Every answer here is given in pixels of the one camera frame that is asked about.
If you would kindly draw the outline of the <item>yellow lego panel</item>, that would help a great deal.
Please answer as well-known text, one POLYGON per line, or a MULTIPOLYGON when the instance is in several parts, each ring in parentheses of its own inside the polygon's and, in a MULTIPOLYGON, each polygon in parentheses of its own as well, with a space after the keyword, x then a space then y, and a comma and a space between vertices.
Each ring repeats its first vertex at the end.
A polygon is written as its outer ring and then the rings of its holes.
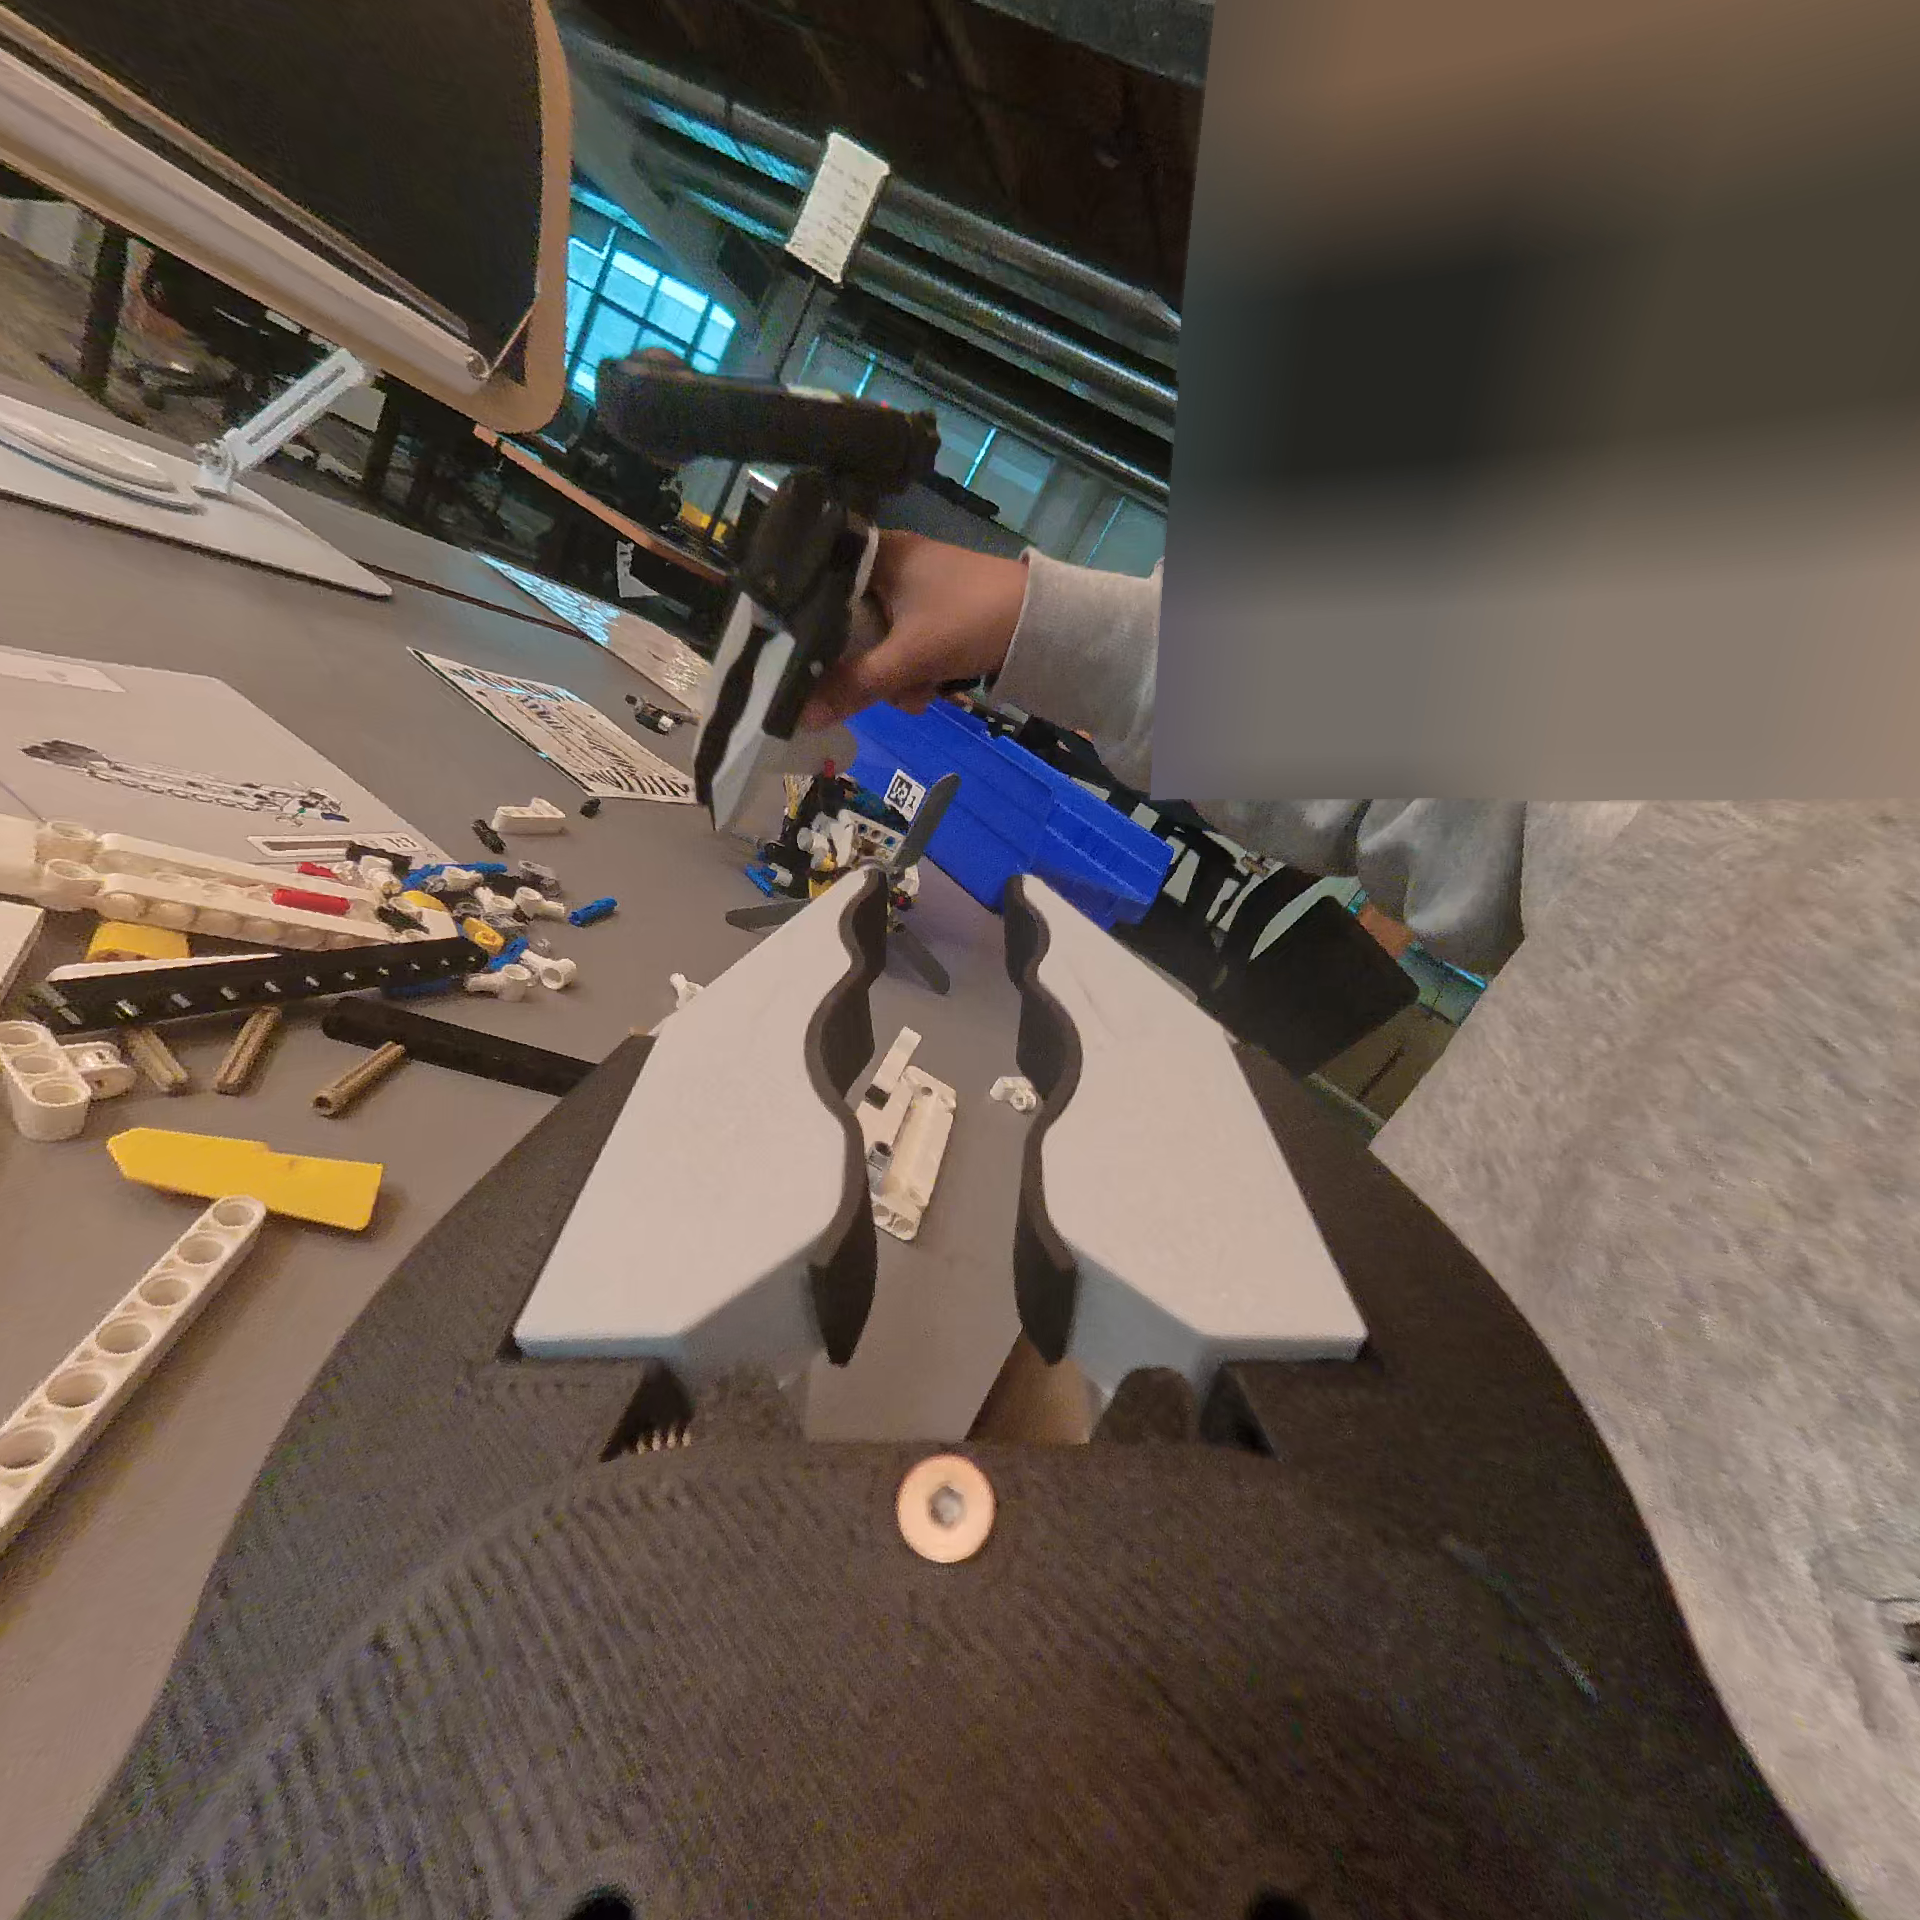
POLYGON ((377 1161, 278 1151, 261 1141, 129 1126, 105 1142, 116 1172, 141 1189, 217 1201, 251 1197, 274 1216, 366 1231, 386 1167, 377 1161))

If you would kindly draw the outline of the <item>white lego panel assembly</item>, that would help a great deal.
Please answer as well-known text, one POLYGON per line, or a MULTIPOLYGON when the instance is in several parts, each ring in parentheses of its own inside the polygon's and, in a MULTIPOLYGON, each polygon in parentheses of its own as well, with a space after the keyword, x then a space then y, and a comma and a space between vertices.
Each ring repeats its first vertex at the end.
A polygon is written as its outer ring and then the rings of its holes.
POLYGON ((921 1033, 902 1026, 858 1093, 871 1210, 877 1231, 909 1244, 939 1181, 957 1093, 916 1068, 921 1033))

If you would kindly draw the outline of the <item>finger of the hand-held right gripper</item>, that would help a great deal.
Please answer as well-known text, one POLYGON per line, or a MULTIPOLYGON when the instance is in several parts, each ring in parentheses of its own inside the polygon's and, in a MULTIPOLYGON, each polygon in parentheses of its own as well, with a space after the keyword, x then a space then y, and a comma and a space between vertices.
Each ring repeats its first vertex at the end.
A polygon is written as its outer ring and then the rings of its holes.
POLYGON ((703 695, 693 782, 711 817, 734 817, 753 783, 782 684, 782 629, 747 592, 731 605, 703 695))
POLYGON ((719 832, 742 834, 772 817, 782 776, 815 775, 826 760, 845 762, 845 727, 805 727, 788 736, 771 730, 779 661, 755 661, 737 673, 737 689, 711 722, 711 820, 719 832))

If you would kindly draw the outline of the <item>person's right forearm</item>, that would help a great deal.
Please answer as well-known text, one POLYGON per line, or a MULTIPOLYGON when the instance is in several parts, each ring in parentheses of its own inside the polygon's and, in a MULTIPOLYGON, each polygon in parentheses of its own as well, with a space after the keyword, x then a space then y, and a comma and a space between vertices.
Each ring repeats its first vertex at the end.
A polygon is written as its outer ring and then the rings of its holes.
POLYGON ((1147 785, 1161 585, 1161 567, 1137 578, 1029 548, 994 702, 1086 736, 1117 780, 1147 785))

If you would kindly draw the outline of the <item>person's right hand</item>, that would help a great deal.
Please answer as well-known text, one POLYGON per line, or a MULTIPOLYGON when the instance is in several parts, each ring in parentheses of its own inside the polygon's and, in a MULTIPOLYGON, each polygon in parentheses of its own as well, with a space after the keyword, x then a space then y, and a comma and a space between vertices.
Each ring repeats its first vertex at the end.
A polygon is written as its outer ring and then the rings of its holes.
POLYGON ((881 532, 868 578, 877 636, 823 677, 801 725, 826 730, 877 704, 916 712, 956 686, 997 677, 1023 589, 1023 558, 881 532))

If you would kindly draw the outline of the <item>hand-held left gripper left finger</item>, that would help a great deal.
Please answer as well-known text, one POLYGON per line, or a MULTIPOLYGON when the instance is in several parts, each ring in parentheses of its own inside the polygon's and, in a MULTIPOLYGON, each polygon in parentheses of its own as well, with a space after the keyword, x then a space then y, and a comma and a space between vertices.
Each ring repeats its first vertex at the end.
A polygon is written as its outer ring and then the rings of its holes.
POLYGON ((690 1394, 853 1359, 877 1229, 850 1089, 887 921, 883 876, 853 870, 661 1021, 518 1311, 522 1358, 657 1359, 690 1394))

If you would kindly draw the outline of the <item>black and white sticker sheet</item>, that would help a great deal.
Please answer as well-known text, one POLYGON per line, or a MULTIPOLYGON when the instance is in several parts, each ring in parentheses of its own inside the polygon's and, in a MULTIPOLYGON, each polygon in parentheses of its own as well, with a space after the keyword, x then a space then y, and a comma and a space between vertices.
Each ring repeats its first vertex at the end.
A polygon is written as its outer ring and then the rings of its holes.
POLYGON ((615 720, 564 686, 502 673, 450 655, 409 652, 434 679, 517 736, 587 799, 697 802, 693 780, 642 746, 615 720))

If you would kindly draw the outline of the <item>black lego beam with holes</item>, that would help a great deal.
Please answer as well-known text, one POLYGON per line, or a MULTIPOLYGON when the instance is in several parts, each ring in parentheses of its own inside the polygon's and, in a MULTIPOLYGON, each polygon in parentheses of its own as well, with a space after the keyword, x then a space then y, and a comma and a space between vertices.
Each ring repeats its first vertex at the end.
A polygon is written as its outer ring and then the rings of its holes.
POLYGON ((341 951, 271 951, 49 976, 27 990, 27 1002, 55 1033, 83 1037, 250 1014, 263 1005, 436 984, 487 967, 489 953, 466 936, 341 951))

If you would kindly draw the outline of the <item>plain black lego beam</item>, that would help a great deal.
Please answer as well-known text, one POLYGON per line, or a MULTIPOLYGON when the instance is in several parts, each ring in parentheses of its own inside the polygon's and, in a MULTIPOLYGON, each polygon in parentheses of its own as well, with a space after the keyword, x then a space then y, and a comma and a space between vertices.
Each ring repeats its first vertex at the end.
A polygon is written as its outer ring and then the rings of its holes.
POLYGON ((321 1033, 361 1049, 401 1046, 409 1062, 548 1096, 577 1089, 596 1069, 596 1062, 420 1014, 386 999, 333 1001, 321 1018, 321 1033))

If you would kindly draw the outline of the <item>partly built lego plane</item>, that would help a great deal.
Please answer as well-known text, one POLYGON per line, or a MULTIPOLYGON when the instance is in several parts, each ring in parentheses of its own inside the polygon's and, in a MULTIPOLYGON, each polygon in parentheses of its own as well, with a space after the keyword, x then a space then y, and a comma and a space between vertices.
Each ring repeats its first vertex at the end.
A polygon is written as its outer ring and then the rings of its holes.
POLYGON ((883 792, 826 765, 806 780, 785 780, 785 815, 774 841, 761 842, 749 876, 763 880, 763 900, 726 912, 747 933, 777 927, 802 912, 844 876, 877 870, 885 882, 889 951, 927 991, 946 997, 954 980, 914 925, 921 860, 963 788, 961 775, 918 785, 899 775, 883 792))

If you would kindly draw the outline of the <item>blue plastic bin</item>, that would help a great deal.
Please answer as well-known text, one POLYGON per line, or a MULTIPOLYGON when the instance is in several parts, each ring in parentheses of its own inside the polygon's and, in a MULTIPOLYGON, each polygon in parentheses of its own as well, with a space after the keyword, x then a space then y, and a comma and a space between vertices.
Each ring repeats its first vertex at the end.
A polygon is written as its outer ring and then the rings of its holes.
POLYGON ((1020 876, 1044 880, 1102 927, 1139 922, 1159 898, 1172 846, 970 710, 877 704, 849 730, 849 775, 895 812, 914 806, 916 788, 961 780, 927 856, 980 905, 1001 910, 1020 876))

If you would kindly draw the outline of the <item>white lego frame, red pins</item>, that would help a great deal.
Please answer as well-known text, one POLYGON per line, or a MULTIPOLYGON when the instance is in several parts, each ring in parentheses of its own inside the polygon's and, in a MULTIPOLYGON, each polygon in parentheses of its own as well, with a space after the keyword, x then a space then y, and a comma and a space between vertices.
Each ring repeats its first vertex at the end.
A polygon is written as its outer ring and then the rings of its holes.
POLYGON ((308 880, 14 813, 2 817, 2 893, 113 922, 310 953, 452 940, 460 933, 443 910, 407 914, 345 880, 308 880))

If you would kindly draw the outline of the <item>thick white lego block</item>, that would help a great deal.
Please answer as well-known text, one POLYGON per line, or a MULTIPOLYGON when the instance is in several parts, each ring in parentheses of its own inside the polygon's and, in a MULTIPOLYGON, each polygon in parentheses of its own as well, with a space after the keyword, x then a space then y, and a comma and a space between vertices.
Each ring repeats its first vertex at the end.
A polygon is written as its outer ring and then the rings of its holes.
POLYGON ((138 1071, 109 1041, 60 1041, 43 1024, 2 1021, 4 1118, 33 1142, 85 1133, 91 1109, 129 1094, 138 1071))

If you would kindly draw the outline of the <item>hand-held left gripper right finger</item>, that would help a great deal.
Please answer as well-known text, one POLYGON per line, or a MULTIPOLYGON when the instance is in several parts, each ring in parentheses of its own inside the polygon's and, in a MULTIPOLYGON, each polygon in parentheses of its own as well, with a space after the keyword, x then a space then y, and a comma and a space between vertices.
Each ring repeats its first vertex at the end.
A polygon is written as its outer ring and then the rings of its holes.
POLYGON ((1014 1055, 1037 1109, 1014 1305, 1046 1362, 1110 1396, 1166 1372, 1347 1362, 1367 1328, 1227 1033, 1039 877, 1001 900, 1014 1055))

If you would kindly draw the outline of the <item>white hanging card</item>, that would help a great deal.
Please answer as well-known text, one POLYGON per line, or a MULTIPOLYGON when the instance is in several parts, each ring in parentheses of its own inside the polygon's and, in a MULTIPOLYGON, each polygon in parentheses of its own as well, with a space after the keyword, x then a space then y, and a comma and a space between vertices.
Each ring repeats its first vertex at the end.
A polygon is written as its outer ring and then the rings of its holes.
POLYGON ((883 154, 831 129, 786 233, 785 254, 814 278, 841 285, 891 175, 883 154))

